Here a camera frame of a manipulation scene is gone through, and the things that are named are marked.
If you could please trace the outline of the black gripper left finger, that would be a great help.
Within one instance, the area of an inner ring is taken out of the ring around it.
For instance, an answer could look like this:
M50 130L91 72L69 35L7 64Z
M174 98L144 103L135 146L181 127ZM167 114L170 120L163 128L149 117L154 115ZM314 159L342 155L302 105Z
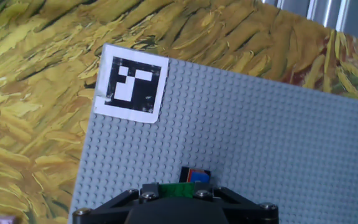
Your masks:
M158 182L143 184L140 190L129 189L95 209L79 208L72 213L72 224L124 223L129 212L160 198Z

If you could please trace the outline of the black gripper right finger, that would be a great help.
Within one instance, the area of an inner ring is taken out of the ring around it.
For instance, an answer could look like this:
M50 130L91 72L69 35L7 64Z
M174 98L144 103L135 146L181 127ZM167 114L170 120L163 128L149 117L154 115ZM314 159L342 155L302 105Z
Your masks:
M276 204L254 203L227 187L195 183L193 198L216 205L229 223L279 224L279 210Z

